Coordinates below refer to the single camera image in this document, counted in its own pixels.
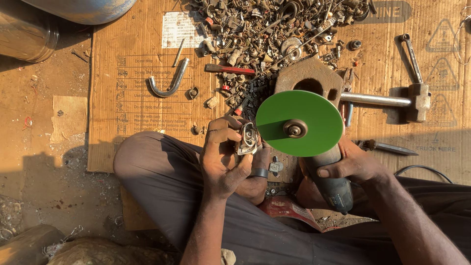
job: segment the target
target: grey pants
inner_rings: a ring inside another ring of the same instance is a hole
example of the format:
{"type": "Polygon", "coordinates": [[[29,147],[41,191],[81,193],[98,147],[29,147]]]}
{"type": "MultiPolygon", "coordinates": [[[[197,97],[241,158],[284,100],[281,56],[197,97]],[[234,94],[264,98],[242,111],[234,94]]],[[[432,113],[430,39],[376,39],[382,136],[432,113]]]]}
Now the grey pants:
{"type": "MultiPolygon", "coordinates": [[[[203,178],[201,147],[157,132],[126,139],[114,158],[114,172],[180,251],[195,224],[203,178]]],[[[425,212],[469,259],[471,186],[398,177],[425,212]]],[[[377,218],[368,202],[350,213],[377,218]]],[[[237,194],[227,200],[222,248],[234,251],[237,264],[401,264],[380,222],[325,233],[291,229],[237,194]]]]}

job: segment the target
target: green cutting disc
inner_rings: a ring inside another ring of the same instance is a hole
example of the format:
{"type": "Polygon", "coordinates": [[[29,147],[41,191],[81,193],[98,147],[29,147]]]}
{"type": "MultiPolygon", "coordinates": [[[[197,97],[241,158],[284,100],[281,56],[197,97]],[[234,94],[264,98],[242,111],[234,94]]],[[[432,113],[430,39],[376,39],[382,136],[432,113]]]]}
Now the green cutting disc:
{"type": "Polygon", "coordinates": [[[302,90],[284,91],[266,99],[257,111],[257,129],[273,148],[297,157],[320,155],[340,140],[343,119],[337,108],[322,96],[302,90]],[[283,130],[291,119],[305,122],[305,136],[295,139],[283,130]]]}

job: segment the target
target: wrench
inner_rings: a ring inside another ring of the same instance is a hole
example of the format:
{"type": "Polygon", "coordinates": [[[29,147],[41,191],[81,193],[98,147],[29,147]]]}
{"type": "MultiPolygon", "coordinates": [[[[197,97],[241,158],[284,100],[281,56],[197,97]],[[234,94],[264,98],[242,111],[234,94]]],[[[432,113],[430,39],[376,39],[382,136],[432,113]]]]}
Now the wrench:
{"type": "Polygon", "coordinates": [[[401,41],[406,42],[407,49],[409,50],[409,56],[411,57],[412,67],[414,68],[415,77],[417,78],[418,83],[423,84],[422,75],[420,74],[419,65],[415,59],[414,49],[412,48],[411,36],[409,34],[404,34],[401,37],[401,41]]]}

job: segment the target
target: man's right hand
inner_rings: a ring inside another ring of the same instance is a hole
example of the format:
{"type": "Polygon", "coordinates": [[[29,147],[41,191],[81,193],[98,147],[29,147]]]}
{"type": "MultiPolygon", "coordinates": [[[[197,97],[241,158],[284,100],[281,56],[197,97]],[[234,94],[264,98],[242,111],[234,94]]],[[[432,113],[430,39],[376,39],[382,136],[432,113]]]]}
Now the man's right hand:
{"type": "Polygon", "coordinates": [[[389,173],[387,167],[372,155],[360,149],[347,137],[339,141],[342,160],[318,168],[317,175],[323,178],[349,177],[352,182],[362,184],[367,180],[382,177],[389,173]]]}

